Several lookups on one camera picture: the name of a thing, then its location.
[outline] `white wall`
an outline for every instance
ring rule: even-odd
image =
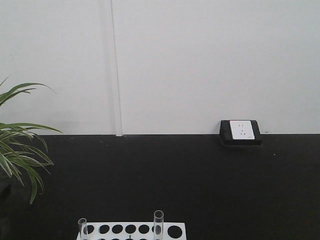
[[[49,85],[0,109],[2,123],[49,125],[65,134],[114,134],[115,120],[98,0],[0,0],[0,92]],[[105,1],[110,8],[110,1]]]
[[[317,0],[114,0],[124,134],[320,133]]]

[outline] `potted plant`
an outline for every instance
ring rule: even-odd
[[[30,91],[36,89],[34,86],[46,85],[41,83],[22,83],[16,85],[9,91],[0,94],[0,107],[16,95],[21,93],[30,94]],[[48,171],[46,166],[54,165],[46,155],[48,147],[45,140],[34,132],[34,130],[39,129],[52,130],[61,133],[61,131],[53,127],[34,123],[0,123],[0,172],[2,171],[9,178],[17,178],[23,186],[24,182],[21,176],[23,171],[27,172],[32,187],[30,204],[32,204],[36,198],[38,185],[40,185],[41,191],[44,191],[42,178],[37,173],[36,168],[41,167]],[[32,141],[34,138],[41,141],[46,153],[31,144],[25,143],[25,139]]]

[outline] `glass test tube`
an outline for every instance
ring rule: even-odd
[[[157,210],[154,212],[153,239],[162,240],[164,234],[164,212]]]
[[[87,236],[87,219],[80,218],[78,221],[80,240],[86,239]]]

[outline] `black table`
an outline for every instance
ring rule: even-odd
[[[223,147],[218,135],[45,136],[55,162],[29,205],[14,186],[10,240],[75,240],[77,220],[184,222],[188,240],[318,240],[320,135],[263,135]]]

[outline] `plant leaf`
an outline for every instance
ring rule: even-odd
[[[0,152],[0,166],[3,168],[5,173],[11,178],[12,171],[8,165],[9,160]]]

